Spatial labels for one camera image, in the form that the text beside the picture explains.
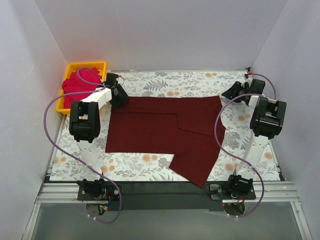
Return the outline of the dark red t shirt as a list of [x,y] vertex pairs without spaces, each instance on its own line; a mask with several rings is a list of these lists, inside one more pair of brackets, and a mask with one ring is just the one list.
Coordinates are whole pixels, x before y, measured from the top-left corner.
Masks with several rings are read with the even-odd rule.
[[219,96],[131,97],[111,109],[105,151],[172,154],[169,168],[203,188],[225,136],[221,109]]

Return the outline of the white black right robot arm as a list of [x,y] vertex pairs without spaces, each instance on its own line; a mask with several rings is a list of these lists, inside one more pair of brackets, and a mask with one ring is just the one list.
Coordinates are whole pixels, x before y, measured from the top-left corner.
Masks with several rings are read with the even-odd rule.
[[270,141],[283,129],[287,103],[263,95],[266,83],[253,79],[241,83],[236,81],[221,95],[236,103],[244,102],[254,108],[249,128],[251,130],[247,148],[241,163],[228,178],[227,195],[232,199],[245,197],[253,189],[255,171],[262,153]]

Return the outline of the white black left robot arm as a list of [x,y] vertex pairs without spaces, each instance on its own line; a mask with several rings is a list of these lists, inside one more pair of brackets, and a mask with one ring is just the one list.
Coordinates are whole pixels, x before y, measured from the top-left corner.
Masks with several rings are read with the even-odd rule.
[[80,159],[85,167],[83,180],[78,183],[95,200],[101,200],[107,194],[101,177],[102,170],[97,163],[97,138],[101,131],[100,109],[107,103],[119,108],[129,99],[123,87],[115,85],[96,89],[89,96],[71,104],[69,132],[77,143]]

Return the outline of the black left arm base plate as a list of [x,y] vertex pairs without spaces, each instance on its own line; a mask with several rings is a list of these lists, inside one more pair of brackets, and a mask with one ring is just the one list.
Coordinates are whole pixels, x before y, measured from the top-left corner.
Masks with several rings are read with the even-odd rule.
[[118,186],[119,190],[113,184],[102,185],[86,185],[80,186],[78,189],[78,201],[119,201],[122,192],[122,186]]

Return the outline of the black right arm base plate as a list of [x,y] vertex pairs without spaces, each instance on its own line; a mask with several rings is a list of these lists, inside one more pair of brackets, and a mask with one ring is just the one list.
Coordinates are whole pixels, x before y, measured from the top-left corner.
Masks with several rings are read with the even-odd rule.
[[206,183],[204,192],[209,196],[211,200],[230,200],[233,203],[242,203],[246,200],[255,200],[256,194],[252,187],[248,193],[244,193],[243,190],[233,189],[228,186],[226,181],[212,181]]

